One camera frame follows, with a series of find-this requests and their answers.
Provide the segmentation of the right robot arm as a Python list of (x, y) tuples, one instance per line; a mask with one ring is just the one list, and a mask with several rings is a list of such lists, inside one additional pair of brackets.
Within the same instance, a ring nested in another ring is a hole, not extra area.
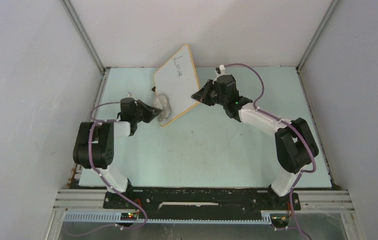
[(208, 80), (191, 97), (207, 106), (220, 105), (229, 118), (256, 127), (274, 138), (280, 169), (270, 185), (272, 192), (267, 196), (272, 208), (280, 209), (287, 204), (287, 195), (308, 165), (312, 166), (312, 173), (316, 171), (315, 157), (319, 149), (306, 120), (277, 117), (255, 106), (253, 100), (239, 94), (232, 75)]

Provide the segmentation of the silver mesh sponge eraser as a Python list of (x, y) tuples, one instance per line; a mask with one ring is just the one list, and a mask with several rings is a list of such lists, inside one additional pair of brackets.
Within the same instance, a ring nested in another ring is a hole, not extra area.
[(159, 94), (153, 99), (153, 107), (161, 110), (157, 116), (159, 122), (166, 120), (171, 113), (171, 107), (165, 94)]

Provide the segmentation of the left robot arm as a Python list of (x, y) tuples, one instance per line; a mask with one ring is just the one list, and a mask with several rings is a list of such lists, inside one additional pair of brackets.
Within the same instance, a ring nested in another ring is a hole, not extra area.
[(131, 137), (140, 122), (150, 123), (164, 110), (160, 105), (149, 106), (131, 96), (120, 101), (103, 103), (94, 110), (106, 105), (119, 104), (120, 112), (114, 119), (96, 119), (80, 124), (73, 150), (75, 164), (95, 172), (104, 182), (109, 192), (116, 193), (115, 201), (122, 208), (134, 204), (135, 195), (128, 191), (129, 179), (112, 166), (115, 155), (115, 140)]

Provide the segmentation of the wood framed whiteboard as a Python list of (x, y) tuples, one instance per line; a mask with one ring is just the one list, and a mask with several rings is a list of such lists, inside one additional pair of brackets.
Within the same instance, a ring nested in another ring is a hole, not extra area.
[(156, 70), (153, 79), (155, 95), (165, 94), (171, 107), (169, 117), (159, 122), (161, 127), (166, 127), (198, 105), (198, 102), (191, 98), (201, 86), (190, 45), (183, 45), (172, 55)]

